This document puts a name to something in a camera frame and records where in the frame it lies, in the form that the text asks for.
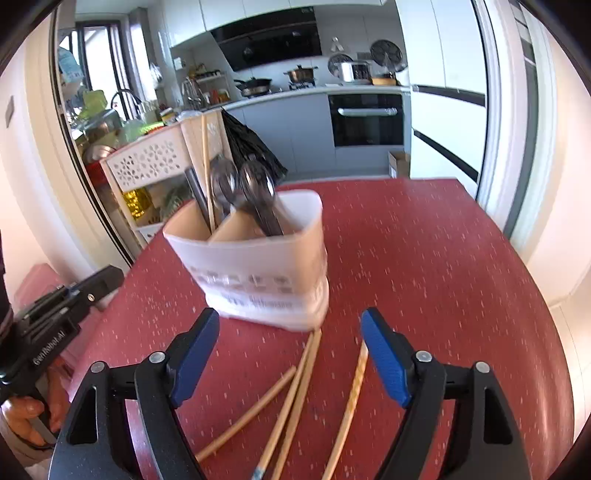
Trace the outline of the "person's left hand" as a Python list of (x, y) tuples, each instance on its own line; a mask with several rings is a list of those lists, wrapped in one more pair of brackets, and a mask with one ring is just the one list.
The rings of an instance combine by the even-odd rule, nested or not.
[[(62, 385), (64, 362), (58, 358), (47, 370), (48, 397), (50, 411), (49, 430), (53, 433), (61, 429), (69, 409), (68, 393)], [(9, 428), (21, 439), (35, 447), (44, 447), (47, 442), (30, 423), (44, 412), (44, 404), (31, 397), (12, 397), (2, 405), (2, 415)]]

